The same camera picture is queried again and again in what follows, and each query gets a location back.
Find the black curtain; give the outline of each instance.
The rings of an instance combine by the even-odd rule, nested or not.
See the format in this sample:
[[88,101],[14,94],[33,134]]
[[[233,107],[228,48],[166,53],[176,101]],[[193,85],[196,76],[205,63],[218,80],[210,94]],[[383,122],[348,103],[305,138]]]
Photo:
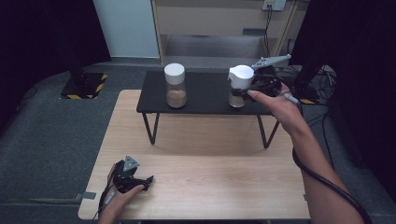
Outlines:
[[333,121],[354,162],[396,201],[395,12],[394,1],[311,0],[290,63],[307,68],[296,85],[323,64],[334,69]]
[[[37,81],[68,70],[41,0],[0,3],[0,131]],[[110,60],[92,0],[48,0],[81,66]]]

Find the human hand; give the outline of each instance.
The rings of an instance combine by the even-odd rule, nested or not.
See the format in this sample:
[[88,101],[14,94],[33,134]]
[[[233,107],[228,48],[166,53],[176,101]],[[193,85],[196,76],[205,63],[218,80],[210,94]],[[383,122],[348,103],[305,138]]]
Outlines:
[[99,217],[99,223],[114,223],[117,220],[117,217],[123,211],[125,205],[145,187],[144,185],[138,185],[125,193],[120,193],[113,183],[112,173],[114,169],[115,165],[113,165],[110,173],[107,176],[107,181],[109,182],[110,188],[108,190],[107,196],[104,199],[104,202],[106,202],[107,199],[111,197],[112,193],[114,193],[114,195],[107,205],[104,204],[105,207],[101,216]]
[[[290,93],[290,90],[282,83],[281,92]],[[279,94],[277,97],[270,97],[260,91],[248,91],[247,93],[251,98],[268,107],[286,132],[291,133],[301,122],[305,123],[297,105],[288,100],[283,94]]]

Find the right hand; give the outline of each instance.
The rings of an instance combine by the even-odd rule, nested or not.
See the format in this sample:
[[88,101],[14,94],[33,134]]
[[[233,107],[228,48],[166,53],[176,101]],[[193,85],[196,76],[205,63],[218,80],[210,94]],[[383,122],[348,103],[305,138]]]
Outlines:
[[[289,88],[283,83],[281,91],[290,93]],[[297,128],[302,121],[305,123],[297,105],[286,99],[283,95],[270,97],[260,91],[248,91],[247,93],[251,98],[270,109],[274,117],[282,124],[282,127],[289,134],[294,128]]]

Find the gray carpet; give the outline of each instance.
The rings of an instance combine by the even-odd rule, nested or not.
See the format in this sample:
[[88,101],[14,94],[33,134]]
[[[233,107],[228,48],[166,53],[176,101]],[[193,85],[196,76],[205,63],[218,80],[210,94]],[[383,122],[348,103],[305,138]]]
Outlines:
[[[37,83],[36,95],[21,103],[20,112],[0,137],[0,200],[71,199],[75,193],[83,192],[119,92],[140,89],[148,70],[162,69],[160,65],[87,67],[89,72],[108,75],[103,90],[95,100],[60,100],[59,94],[69,78],[68,73]],[[26,97],[31,94],[32,90],[26,93]],[[326,111],[325,106],[307,105],[304,107],[304,116],[309,120]],[[326,119],[325,128],[336,172],[352,194],[367,209],[374,223],[396,223],[395,202],[370,170],[355,168],[348,160],[331,119]],[[325,148],[321,123],[315,124],[312,130]],[[0,220],[1,223],[90,222],[78,218],[78,205],[33,203],[1,204]],[[300,224],[306,221],[275,220],[272,223]]]

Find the black tabletop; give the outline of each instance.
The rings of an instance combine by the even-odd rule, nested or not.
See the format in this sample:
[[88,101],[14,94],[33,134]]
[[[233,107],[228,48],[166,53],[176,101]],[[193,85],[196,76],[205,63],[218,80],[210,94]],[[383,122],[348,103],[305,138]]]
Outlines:
[[187,103],[178,109],[166,103],[164,72],[147,72],[136,111],[138,113],[271,115],[260,103],[246,101],[239,108],[229,102],[228,73],[186,72]]

